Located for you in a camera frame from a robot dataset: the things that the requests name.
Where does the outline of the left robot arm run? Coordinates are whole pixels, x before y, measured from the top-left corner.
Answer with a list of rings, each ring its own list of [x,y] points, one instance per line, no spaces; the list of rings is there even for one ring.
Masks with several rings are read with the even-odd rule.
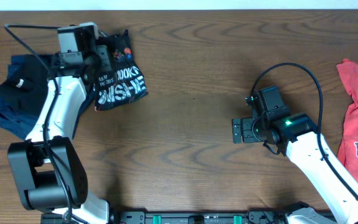
[[[111,70],[107,47],[60,53],[47,72],[47,98],[23,142],[7,158],[22,206],[42,212],[42,223],[110,223],[110,205],[88,188],[72,144],[80,107],[101,72]]]

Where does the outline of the black orange-patterned jersey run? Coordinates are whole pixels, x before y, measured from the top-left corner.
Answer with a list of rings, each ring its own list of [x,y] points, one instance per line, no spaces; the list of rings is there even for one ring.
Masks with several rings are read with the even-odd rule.
[[[104,45],[110,64],[107,71],[99,73],[95,83],[95,110],[112,110],[133,103],[148,94],[144,75],[136,62],[129,31],[100,37],[98,45]]]

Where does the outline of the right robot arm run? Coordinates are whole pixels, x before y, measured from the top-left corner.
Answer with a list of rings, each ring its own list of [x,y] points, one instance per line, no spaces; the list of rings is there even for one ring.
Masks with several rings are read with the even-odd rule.
[[[318,126],[304,113],[232,120],[233,142],[261,142],[282,154],[309,179],[337,223],[358,223],[358,183],[330,150]]]

